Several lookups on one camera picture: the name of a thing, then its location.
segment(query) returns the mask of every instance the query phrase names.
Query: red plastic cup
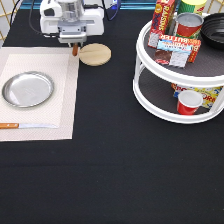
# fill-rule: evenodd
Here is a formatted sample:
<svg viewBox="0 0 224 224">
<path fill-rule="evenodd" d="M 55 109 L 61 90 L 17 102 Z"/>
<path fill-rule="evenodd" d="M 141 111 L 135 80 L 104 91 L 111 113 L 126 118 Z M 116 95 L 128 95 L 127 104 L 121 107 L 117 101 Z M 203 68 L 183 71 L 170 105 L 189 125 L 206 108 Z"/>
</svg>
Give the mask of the red plastic cup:
<svg viewBox="0 0 224 224">
<path fill-rule="evenodd" d="M 203 97 L 193 90 L 184 90 L 178 95 L 177 111 L 182 115 L 193 115 L 202 105 Z"/>
</svg>

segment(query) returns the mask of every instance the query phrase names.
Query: knife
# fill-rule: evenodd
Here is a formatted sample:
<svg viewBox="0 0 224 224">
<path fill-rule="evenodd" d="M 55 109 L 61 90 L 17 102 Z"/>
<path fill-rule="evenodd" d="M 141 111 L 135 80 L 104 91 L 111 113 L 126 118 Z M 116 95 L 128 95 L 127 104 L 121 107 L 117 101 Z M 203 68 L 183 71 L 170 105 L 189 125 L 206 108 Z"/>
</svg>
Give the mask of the knife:
<svg viewBox="0 0 224 224">
<path fill-rule="evenodd" d="M 17 128 L 58 128 L 58 127 L 53 124 L 0 123 L 0 129 L 17 129 Z"/>
</svg>

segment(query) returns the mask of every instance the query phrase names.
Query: white placemat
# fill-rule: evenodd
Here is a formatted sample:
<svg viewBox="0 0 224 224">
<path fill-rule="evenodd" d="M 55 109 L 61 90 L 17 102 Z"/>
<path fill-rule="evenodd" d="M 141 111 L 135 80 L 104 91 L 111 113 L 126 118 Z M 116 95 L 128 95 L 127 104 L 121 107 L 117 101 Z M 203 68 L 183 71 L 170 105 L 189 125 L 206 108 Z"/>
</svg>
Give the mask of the white placemat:
<svg viewBox="0 0 224 224">
<path fill-rule="evenodd" d="M 13 76 L 29 71 L 43 72 L 54 82 L 51 97 L 30 108 L 9 105 L 0 95 L 0 123 L 50 123 L 60 125 L 69 54 L 10 54 L 0 76 L 0 89 Z"/>
<path fill-rule="evenodd" d="M 0 58 L 0 88 L 10 77 L 29 70 L 46 73 L 55 83 L 52 97 L 33 108 L 11 107 L 1 96 L 0 122 L 59 125 L 58 129 L 1 129 L 0 141 L 71 139 L 79 67 L 71 48 L 2 48 Z"/>
</svg>

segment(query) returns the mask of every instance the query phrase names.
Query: metal plate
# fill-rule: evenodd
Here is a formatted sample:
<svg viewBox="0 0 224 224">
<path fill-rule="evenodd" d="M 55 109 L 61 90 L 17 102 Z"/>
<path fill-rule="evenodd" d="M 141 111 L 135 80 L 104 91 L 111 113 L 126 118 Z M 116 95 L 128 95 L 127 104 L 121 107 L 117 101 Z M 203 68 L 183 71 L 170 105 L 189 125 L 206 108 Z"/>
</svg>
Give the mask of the metal plate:
<svg viewBox="0 0 224 224">
<path fill-rule="evenodd" d="M 25 72 L 9 79 L 2 89 L 3 98 L 12 106 L 32 107 L 47 100 L 54 90 L 52 79 L 41 72 Z"/>
</svg>

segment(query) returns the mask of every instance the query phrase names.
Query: wooden coaster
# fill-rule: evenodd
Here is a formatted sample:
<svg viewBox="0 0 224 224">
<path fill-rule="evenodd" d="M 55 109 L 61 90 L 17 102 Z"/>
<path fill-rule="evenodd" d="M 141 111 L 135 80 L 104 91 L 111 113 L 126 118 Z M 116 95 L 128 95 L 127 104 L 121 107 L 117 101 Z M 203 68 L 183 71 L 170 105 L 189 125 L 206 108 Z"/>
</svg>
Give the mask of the wooden coaster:
<svg viewBox="0 0 224 224">
<path fill-rule="evenodd" d="M 103 44 L 89 44 L 79 51 L 79 58 L 87 65 L 103 65 L 110 60 L 111 50 Z"/>
</svg>

